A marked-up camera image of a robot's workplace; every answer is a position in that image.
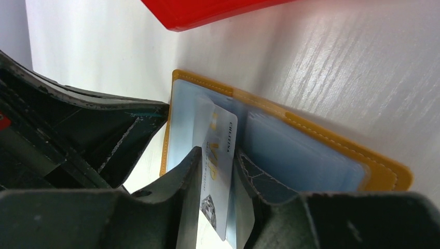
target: red plastic container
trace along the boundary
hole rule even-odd
[[[142,0],[169,30],[184,31],[293,0]]]

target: card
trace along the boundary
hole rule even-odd
[[[202,144],[200,209],[224,241],[237,136],[237,116],[216,106]]]

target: red object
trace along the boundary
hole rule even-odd
[[[184,31],[292,0],[142,0],[169,30]]]
[[[0,131],[8,128],[11,125],[11,120],[9,120],[2,112],[0,112]]]

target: open wallet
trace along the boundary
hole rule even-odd
[[[167,120],[161,176],[128,193]],[[239,249],[440,248],[435,205],[402,191],[412,180],[192,73],[173,73],[168,105],[63,86],[0,51],[1,248],[196,248],[200,218]]]

